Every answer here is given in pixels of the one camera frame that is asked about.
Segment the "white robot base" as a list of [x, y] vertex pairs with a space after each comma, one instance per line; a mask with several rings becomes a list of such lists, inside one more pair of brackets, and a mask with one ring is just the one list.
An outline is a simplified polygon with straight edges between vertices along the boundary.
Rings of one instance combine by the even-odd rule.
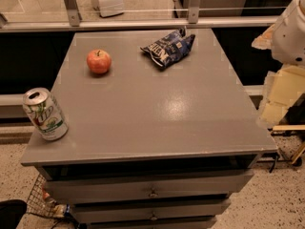
[[111, 17], [124, 12], [123, 0], [91, 0], [92, 7], [101, 17]]

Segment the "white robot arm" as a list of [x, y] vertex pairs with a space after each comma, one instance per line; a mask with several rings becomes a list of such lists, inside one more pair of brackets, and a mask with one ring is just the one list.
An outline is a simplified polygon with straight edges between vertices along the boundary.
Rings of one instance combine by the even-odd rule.
[[305, 0], [293, 0], [252, 46], [282, 64], [267, 74], [258, 111], [260, 124], [272, 128], [305, 93]]

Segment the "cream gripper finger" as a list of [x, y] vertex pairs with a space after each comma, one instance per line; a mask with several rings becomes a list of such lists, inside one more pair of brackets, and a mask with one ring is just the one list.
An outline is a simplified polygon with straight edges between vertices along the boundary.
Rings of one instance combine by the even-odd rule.
[[305, 94], [305, 67], [283, 64], [276, 73], [268, 72], [257, 122], [266, 128], [278, 125], [289, 109]]

